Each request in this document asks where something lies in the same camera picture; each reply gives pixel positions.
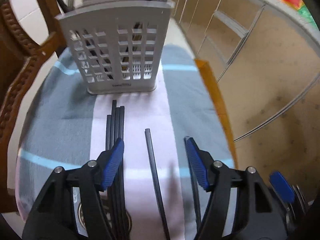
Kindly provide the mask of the beige kitchen base cabinets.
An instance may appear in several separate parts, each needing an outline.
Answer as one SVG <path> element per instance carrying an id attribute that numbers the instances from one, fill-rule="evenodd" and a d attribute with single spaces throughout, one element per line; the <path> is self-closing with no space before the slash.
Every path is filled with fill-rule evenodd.
<path id="1" fill-rule="evenodd" d="M 209 62 L 239 168 L 319 191 L 319 31 L 278 0 L 174 0 L 193 54 Z"/>

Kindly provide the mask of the grey plastic utensil holder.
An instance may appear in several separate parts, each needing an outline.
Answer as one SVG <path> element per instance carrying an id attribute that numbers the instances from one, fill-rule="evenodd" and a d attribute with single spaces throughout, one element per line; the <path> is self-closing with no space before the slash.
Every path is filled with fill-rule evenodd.
<path id="1" fill-rule="evenodd" d="M 91 94 L 149 92 L 174 3 L 171 0 L 82 0 L 56 16 Z"/>

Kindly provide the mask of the carved brown wooden chair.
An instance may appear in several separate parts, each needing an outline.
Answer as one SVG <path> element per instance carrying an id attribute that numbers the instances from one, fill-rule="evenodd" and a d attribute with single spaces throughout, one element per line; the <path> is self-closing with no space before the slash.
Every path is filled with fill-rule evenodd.
<path id="1" fill-rule="evenodd" d="M 42 65 L 66 47 L 56 16 L 57 0 L 37 0 L 49 36 L 36 43 L 19 24 L 9 0 L 1 0 L 1 212 L 16 212 L 15 193 L 8 189 L 8 146 L 22 99 Z"/>

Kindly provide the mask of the green plastic bag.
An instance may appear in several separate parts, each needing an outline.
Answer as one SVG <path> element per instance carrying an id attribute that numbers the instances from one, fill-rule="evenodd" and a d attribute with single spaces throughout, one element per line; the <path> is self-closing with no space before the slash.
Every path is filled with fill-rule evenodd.
<path id="1" fill-rule="evenodd" d="M 313 19 L 310 11 L 308 10 L 305 4 L 303 4 L 297 11 L 300 14 L 300 16 L 302 16 L 304 20 L 306 20 L 306 22 L 310 23 L 315 28 L 318 28 L 315 20 Z"/>

